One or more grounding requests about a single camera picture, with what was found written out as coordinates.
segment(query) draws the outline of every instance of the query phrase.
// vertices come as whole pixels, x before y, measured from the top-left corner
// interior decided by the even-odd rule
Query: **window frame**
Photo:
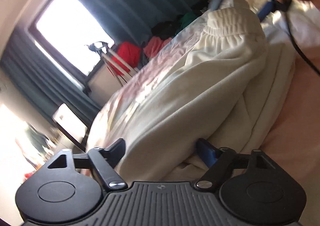
[[[92,71],[85,75],[82,73],[77,67],[75,67],[69,60],[67,60],[60,51],[58,51],[46,38],[42,35],[42,33],[37,29],[36,25],[39,19],[42,17],[44,12],[47,10],[49,5],[53,0],[47,0],[44,6],[36,15],[35,19],[30,24],[28,31],[33,36],[33,38],[40,44],[41,47],[44,48],[45,51],[55,60],[59,65],[61,65],[71,76],[73,76],[79,83],[83,84],[87,87],[87,83],[94,77],[94,75],[100,70],[100,68],[104,65],[104,61],[100,59],[100,61],[94,66]]]

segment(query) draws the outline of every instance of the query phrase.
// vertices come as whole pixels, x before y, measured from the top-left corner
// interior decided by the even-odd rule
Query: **screw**
[[[126,183],[122,181],[112,181],[111,183],[109,183],[109,186],[114,190],[121,190],[126,187]]]
[[[211,186],[212,186],[212,183],[209,181],[199,181],[197,183],[197,187],[201,189],[207,189],[207,188],[210,188]]]

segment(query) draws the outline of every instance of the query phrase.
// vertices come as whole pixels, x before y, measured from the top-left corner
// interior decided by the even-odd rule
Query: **white blanket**
[[[199,42],[113,134],[127,151],[118,173],[128,183],[191,180],[206,167],[198,138],[237,152],[258,148],[281,109],[294,52],[268,45],[244,0],[211,12]]]

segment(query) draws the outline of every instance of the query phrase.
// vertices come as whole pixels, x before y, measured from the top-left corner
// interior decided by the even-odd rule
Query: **red cloth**
[[[135,68],[137,67],[140,60],[140,52],[141,49],[136,45],[133,45],[129,42],[123,42],[117,51],[117,55],[121,57],[126,63],[128,63],[130,67]],[[124,64],[122,64],[115,56],[113,56],[111,59],[116,62],[121,68],[123,68],[124,71],[129,73],[129,68],[124,66]],[[122,73],[111,63],[110,66],[118,75],[122,75]]]
[[[159,37],[152,37],[148,45],[143,48],[143,52],[148,58],[154,58],[158,54],[158,52],[171,40],[172,38],[168,38],[167,40],[163,41]]]

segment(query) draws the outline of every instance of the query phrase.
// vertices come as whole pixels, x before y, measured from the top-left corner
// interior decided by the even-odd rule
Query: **black mount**
[[[264,152],[237,154],[204,139],[196,152],[210,168],[195,183],[128,188],[113,169],[124,156],[123,139],[87,154],[65,149],[20,186],[16,204],[28,225],[288,225],[300,218],[304,190]],[[76,168],[90,169],[96,180]],[[246,171],[231,178],[234,169]]]

